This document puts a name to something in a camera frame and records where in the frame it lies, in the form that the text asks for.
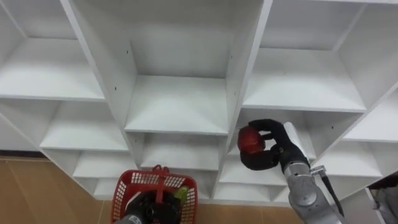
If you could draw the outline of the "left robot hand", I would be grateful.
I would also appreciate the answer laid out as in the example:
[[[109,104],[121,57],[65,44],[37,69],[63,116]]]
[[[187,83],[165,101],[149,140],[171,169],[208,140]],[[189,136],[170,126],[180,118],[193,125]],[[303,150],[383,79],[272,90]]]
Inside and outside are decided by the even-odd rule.
[[[162,201],[156,202],[155,190],[138,193],[130,200],[124,212],[122,223],[130,224],[179,224],[181,201],[173,194],[163,191]]]

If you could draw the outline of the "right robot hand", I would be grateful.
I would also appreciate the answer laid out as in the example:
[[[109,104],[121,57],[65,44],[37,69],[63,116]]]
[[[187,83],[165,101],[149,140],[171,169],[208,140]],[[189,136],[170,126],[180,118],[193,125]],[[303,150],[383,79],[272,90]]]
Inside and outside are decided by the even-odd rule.
[[[303,152],[289,138],[284,125],[273,119],[257,119],[238,132],[240,160],[250,170],[281,166],[282,171],[295,163],[309,166]]]

